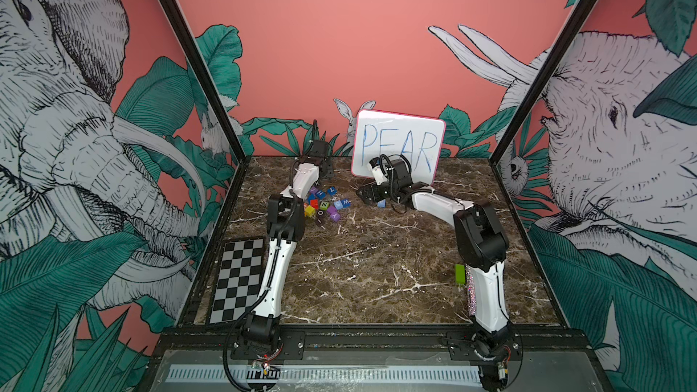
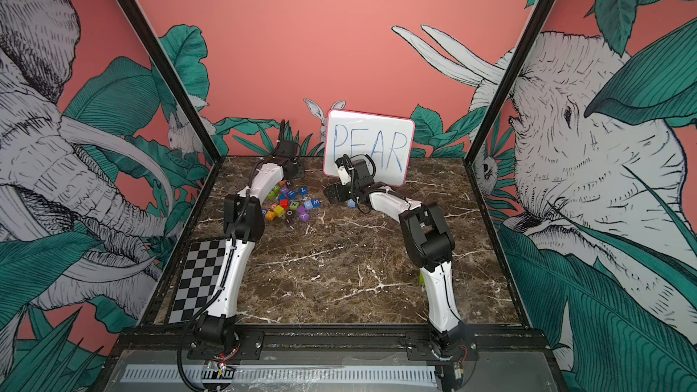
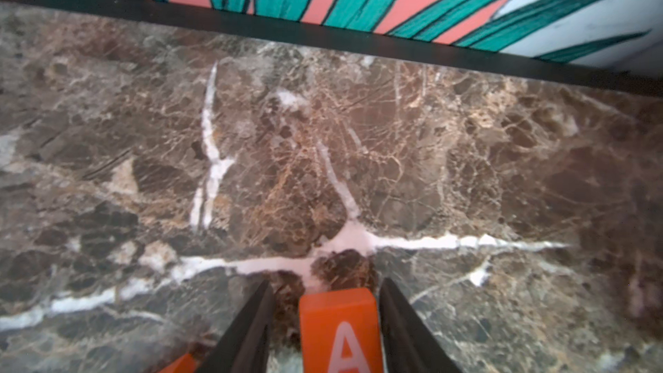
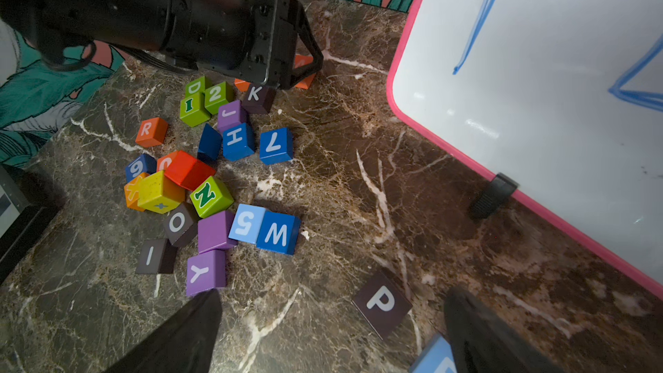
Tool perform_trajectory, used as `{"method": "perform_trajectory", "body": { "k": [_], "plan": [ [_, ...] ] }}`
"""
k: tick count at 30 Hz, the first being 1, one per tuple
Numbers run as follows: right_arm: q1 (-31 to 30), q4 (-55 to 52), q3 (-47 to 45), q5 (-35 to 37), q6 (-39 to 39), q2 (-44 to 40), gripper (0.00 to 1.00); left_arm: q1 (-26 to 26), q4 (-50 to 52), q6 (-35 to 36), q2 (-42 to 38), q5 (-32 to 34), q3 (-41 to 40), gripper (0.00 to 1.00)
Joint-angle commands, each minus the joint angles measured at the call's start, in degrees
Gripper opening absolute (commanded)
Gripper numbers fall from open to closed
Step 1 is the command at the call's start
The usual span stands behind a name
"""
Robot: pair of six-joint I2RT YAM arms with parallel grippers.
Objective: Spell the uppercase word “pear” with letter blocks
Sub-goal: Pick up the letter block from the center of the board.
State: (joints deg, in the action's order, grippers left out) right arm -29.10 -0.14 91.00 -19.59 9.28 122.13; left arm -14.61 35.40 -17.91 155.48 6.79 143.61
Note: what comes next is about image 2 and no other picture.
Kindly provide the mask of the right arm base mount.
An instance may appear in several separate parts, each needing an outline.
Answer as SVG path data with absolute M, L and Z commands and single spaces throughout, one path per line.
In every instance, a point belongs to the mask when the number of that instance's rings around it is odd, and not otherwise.
M 435 363 L 479 361 L 475 342 L 461 337 L 450 337 L 426 332 L 408 332 L 404 337 L 408 359 Z

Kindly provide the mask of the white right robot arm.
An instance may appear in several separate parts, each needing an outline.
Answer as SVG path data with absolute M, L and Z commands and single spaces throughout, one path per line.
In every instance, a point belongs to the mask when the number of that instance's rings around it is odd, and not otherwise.
M 424 279 L 430 341 L 445 359 L 475 350 L 474 334 L 457 311 L 452 261 L 455 241 L 437 203 L 412 200 L 375 181 L 366 163 L 340 163 L 339 182 L 328 186 L 331 203 L 352 200 L 381 212 L 400 225 L 406 253 Z

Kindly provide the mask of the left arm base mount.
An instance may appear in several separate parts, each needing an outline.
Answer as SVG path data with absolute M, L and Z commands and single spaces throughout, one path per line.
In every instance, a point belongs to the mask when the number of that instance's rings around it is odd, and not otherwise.
M 187 347 L 187 359 L 237 362 L 242 360 L 258 360 L 264 341 L 262 331 L 244 330 L 238 328 L 233 332 L 232 343 L 219 344 L 204 340 L 194 341 L 195 347 Z

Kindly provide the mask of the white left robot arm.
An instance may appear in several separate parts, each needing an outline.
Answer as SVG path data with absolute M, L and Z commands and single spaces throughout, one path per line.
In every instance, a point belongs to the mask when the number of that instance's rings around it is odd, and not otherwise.
M 196 339 L 220 345 L 227 351 L 236 345 L 233 329 L 241 281 L 250 254 L 265 231 L 263 202 L 281 181 L 303 176 L 299 145 L 281 140 L 270 155 L 255 165 L 246 185 L 225 197 L 223 267 L 211 299 L 192 317 Z

